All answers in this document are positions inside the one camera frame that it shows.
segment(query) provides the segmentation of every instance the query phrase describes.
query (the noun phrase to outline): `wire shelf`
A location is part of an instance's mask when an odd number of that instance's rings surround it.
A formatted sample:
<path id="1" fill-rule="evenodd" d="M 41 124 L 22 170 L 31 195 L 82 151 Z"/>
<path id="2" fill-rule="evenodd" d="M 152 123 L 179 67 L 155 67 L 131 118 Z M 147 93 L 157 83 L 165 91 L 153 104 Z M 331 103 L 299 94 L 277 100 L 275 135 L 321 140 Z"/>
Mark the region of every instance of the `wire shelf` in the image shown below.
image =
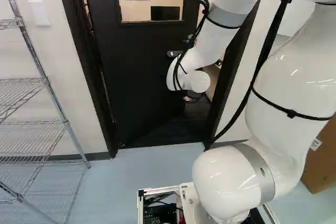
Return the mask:
<path id="1" fill-rule="evenodd" d="M 86 170 L 83 161 L 47 162 L 25 198 L 56 222 L 67 223 Z M 0 204 L 0 224 L 22 223 L 46 224 L 19 202 Z"/>
<path id="2" fill-rule="evenodd" d="M 0 30 L 23 26 L 21 18 L 0 19 Z"/>
<path id="3" fill-rule="evenodd" d="M 60 121 L 0 124 L 0 181 L 24 195 L 65 130 Z"/>
<path id="4" fill-rule="evenodd" d="M 0 80 L 0 123 L 36 95 L 43 87 L 45 78 L 19 78 Z"/>

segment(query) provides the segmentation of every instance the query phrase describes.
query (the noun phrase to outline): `light blue floor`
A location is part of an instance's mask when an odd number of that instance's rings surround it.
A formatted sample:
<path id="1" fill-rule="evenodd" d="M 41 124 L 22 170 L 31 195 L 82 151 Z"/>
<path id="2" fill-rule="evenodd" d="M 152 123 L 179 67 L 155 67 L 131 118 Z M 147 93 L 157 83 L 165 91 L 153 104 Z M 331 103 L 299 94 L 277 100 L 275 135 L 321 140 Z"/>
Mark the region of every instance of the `light blue floor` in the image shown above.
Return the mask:
<path id="1" fill-rule="evenodd" d="M 120 150 L 108 161 L 91 162 L 69 224 L 136 224 L 137 191 L 192 181 L 201 143 Z"/>
<path id="2" fill-rule="evenodd" d="M 201 143 L 135 148 L 121 150 L 112 160 L 91 162 L 68 223 L 136 224 L 138 189 L 191 182 L 202 149 Z M 281 224 L 334 224 L 336 187 L 312 195 L 300 183 L 270 206 Z"/>
<path id="3" fill-rule="evenodd" d="M 336 187 L 311 194 L 305 185 L 269 203 L 281 224 L 335 224 Z"/>

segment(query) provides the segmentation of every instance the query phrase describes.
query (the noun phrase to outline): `black door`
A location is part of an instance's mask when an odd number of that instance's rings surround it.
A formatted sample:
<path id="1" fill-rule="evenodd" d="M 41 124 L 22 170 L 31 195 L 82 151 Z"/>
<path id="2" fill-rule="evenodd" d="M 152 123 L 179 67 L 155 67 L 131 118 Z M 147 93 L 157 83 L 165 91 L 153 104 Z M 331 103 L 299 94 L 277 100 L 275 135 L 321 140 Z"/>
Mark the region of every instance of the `black door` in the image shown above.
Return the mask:
<path id="1" fill-rule="evenodd" d="M 134 15 L 136 8 L 126 13 L 120 0 L 88 0 L 121 146 L 132 146 L 184 111 L 182 95 L 169 91 L 165 84 L 172 61 L 167 52 L 184 50 L 184 41 L 197 24 L 198 3 L 181 1 L 182 6 L 171 8 L 152 3 L 145 7 L 148 13 L 152 10 L 150 20 L 133 22 L 130 16 L 139 18 L 140 10 L 138 15 Z M 181 18 L 175 17 L 178 9 Z"/>

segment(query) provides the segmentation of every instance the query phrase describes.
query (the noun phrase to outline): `floor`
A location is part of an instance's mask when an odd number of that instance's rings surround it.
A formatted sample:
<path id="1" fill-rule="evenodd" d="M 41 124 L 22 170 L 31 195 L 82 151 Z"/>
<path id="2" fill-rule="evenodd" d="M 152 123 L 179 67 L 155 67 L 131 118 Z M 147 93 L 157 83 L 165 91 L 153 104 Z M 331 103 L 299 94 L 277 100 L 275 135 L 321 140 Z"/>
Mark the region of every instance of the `floor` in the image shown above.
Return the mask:
<path id="1" fill-rule="evenodd" d="M 192 181 L 192 165 L 202 150 L 201 143 L 133 148 L 121 150 L 116 159 L 91 162 L 68 223 L 135 224 L 138 189 Z M 300 183 L 270 206 L 279 224 L 336 223 L 336 188 L 312 195 Z"/>
<path id="2" fill-rule="evenodd" d="M 211 103 L 204 95 L 196 103 L 187 103 L 182 114 L 159 126 L 150 134 L 126 147 L 145 147 L 202 142 L 205 121 Z"/>
<path id="3" fill-rule="evenodd" d="M 92 162 L 69 224 L 135 224 L 137 191 L 192 181 L 202 143 L 120 150 L 108 161 Z"/>

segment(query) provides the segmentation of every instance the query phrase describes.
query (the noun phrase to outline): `black door trim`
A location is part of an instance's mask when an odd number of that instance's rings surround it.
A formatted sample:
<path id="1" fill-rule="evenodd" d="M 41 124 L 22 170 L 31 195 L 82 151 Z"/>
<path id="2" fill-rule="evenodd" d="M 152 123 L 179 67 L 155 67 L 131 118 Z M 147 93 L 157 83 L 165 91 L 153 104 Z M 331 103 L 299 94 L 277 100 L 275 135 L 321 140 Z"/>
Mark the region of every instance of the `black door trim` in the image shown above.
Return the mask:
<path id="1" fill-rule="evenodd" d="M 215 136 L 223 110 L 230 94 L 236 73 L 238 71 L 241 58 L 245 51 L 252 26 L 257 15 L 260 0 L 255 4 L 251 12 L 241 25 L 233 40 L 228 45 L 222 67 L 220 69 L 217 86 L 215 89 L 212 105 L 206 120 L 206 138 L 203 142 L 206 149 L 214 143 L 212 138 Z"/>
<path id="2" fill-rule="evenodd" d="M 84 2 L 83 0 L 62 0 L 62 2 L 109 155 L 114 158 L 118 152 L 117 132 L 104 87 L 99 51 L 89 30 Z"/>

